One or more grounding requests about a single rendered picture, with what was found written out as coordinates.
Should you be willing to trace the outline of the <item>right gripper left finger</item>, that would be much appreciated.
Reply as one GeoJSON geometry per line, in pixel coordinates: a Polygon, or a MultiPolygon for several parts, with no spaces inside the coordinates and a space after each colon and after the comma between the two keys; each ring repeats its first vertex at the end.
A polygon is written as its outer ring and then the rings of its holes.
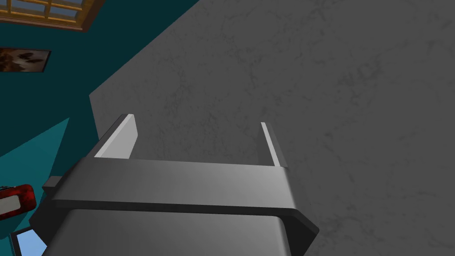
{"type": "Polygon", "coordinates": [[[128,159],[137,138],[134,115],[122,114],[93,147],[93,157],[128,159]]]}

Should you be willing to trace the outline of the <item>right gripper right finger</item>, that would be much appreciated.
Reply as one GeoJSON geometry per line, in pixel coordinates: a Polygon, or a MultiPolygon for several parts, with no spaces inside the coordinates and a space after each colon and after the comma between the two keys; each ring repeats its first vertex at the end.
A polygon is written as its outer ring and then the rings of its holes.
{"type": "Polygon", "coordinates": [[[277,136],[270,123],[260,123],[260,165],[287,168],[277,136]]]}

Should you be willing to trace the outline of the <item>red and white appliance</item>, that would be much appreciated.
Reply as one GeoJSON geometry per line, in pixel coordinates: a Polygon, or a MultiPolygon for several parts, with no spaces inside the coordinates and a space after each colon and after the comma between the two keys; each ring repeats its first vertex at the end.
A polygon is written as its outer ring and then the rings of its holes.
{"type": "Polygon", "coordinates": [[[36,197],[31,185],[0,187],[0,220],[30,212],[36,206],[36,197]]]}

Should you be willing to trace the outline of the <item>light blue framed panel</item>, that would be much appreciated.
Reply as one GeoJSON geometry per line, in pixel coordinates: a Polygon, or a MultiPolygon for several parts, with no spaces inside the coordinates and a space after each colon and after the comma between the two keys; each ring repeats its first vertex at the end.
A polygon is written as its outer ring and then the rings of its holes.
{"type": "Polygon", "coordinates": [[[13,256],[42,256],[47,248],[32,227],[12,232],[10,243],[13,256]]]}

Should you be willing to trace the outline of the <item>wooden framed window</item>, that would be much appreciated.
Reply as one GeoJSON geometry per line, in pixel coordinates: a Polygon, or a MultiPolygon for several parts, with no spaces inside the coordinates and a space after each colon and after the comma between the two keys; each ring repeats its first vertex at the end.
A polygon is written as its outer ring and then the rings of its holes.
{"type": "Polygon", "coordinates": [[[0,0],[0,23],[87,32],[106,0],[0,0]]]}

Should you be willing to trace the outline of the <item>brown picture on wall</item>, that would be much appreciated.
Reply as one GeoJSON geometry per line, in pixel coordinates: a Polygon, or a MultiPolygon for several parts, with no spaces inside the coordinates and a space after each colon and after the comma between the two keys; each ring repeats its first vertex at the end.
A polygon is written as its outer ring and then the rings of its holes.
{"type": "Polygon", "coordinates": [[[0,72],[44,72],[50,50],[0,48],[0,72]]]}

